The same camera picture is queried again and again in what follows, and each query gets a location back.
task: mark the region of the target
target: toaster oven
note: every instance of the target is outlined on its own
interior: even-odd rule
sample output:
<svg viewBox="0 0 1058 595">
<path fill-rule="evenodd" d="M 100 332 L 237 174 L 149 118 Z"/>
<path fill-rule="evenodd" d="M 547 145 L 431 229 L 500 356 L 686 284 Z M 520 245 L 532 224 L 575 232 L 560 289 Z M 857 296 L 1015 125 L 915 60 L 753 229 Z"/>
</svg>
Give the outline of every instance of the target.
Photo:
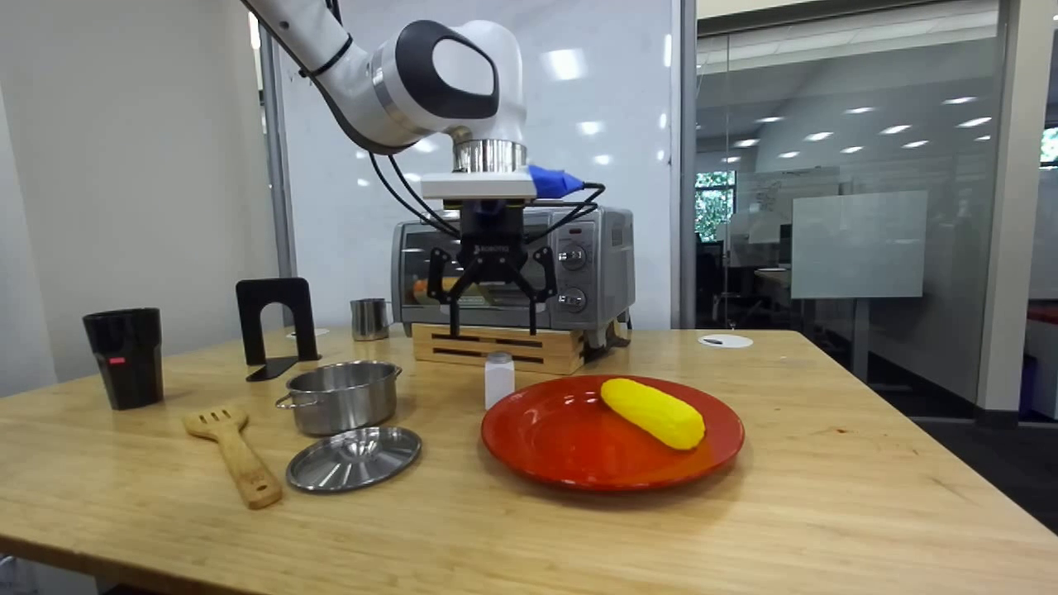
<svg viewBox="0 0 1058 595">
<path fill-rule="evenodd" d="M 532 206 L 527 209 L 527 238 L 541 235 L 572 206 Z M 606 347 L 606 332 L 615 320 L 629 318 L 634 300 L 634 229 L 630 211 L 595 209 L 575 217 L 532 247 L 550 245 L 556 253 L 556 294 L 536 305 L 536 328 L 541 331 L 581 331 L 587 347 Z M 423 222 L 396 229 L 395 240 L 395 320 L 396 325 L 446 325 L 449 306 L 425 294 L 431 250 L 457 253 L 457 238 L 439 235 Z M 524 277 L 541 286 L 541 264 L 529 261 Z M 446 264 L 442 284 L 461 277 L 457 264 Z M 529 328 L 529 296 L 517 284 L 484 282 L 461 296 L 461 320 L 474 328 Z"/>
</svg>

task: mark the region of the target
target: window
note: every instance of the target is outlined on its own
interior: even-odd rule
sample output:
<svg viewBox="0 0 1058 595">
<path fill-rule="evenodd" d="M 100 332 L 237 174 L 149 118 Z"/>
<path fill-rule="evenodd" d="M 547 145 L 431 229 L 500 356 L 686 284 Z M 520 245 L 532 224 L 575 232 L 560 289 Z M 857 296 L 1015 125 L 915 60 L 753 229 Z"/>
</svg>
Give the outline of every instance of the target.
<svg viewBox="0 0 1058 595">
<path fill-rule="evenodd" d="M 699 240 L 720 240 L 734 216 L 734 172 L 699 172 L 693 179 L 693 235 Z"/>
<path fill-rule="evenodd" d="M 1039 161 L 1058 164 L 1058 130 L 1045 130 Z"/>
</svg>

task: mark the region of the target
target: dish rack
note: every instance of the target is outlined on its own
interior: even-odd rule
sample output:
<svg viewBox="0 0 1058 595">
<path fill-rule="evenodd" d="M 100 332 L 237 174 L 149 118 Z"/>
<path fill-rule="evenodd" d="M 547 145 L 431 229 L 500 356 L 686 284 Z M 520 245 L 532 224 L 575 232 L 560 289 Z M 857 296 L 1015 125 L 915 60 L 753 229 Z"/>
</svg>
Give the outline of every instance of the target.
<svg viewBox="0 0 1058 595">
<path fill-rule="evenodd" d="M 461 328 L 412 325 L 416 360 L 484 368 L 490 353 L 510 353 L 527 370 L 572 374 L 586 362 L 586 340 L 578 331 L 527 328 Z"/>
</svg>

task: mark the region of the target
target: stainless steel pot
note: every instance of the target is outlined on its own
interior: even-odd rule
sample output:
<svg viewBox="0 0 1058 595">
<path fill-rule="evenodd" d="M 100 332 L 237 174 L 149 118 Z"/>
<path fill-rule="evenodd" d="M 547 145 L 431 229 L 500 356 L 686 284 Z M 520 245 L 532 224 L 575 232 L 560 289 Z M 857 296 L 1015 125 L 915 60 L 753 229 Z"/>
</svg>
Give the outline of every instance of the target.
<svg viewBox="0 0 1058 595">
<path fill-rule="evenodd" d="M 381 360 L 325 362 L 293 378 L 277 403 L 311 435 L 377 426 L 396 408 L 396 378 L 401 368 Z"/>
</svg>

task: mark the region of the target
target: black mug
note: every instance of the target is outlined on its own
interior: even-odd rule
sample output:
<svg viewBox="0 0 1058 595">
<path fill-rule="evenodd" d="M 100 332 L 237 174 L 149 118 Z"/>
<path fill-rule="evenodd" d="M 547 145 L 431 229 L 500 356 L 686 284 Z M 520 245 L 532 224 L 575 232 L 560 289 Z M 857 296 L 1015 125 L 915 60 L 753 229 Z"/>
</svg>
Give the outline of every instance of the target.
<svg viewBox="0 0 1058 595">
<path fill-rule="evenodd" d="M 87 314 L 87 332 L 114 408 L 131 408 L 163 401 L 160 306 Z"/>
</svg>

